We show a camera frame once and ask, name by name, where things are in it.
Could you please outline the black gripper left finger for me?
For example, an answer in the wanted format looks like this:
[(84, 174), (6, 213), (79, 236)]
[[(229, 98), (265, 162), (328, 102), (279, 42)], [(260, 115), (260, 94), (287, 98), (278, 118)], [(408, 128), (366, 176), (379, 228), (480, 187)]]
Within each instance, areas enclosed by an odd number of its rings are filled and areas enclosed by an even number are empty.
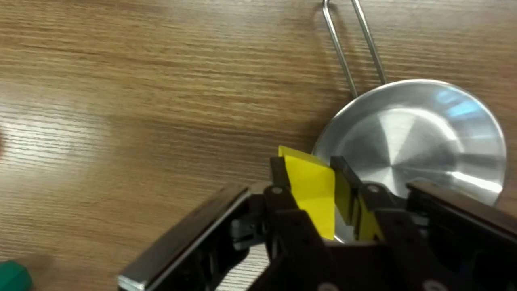
[(286, 171), (286, 162), (282, 157), (273, 157), (270, 160), (271, 187), (268, 194), (268, 204), (273, 210), (287, 210), (294, 207), (291, 195), (291, 184)]

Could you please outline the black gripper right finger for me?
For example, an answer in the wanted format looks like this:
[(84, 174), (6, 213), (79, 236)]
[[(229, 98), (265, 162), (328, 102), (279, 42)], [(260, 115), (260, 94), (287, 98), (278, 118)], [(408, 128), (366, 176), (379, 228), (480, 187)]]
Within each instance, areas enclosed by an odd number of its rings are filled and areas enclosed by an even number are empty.
[(333, 157), (334, 200), (339, 210), (350, 210), (354, 204), (363, 202), (366, 210), (375, 207), (373, 183), (362, 181), (344, 157)]

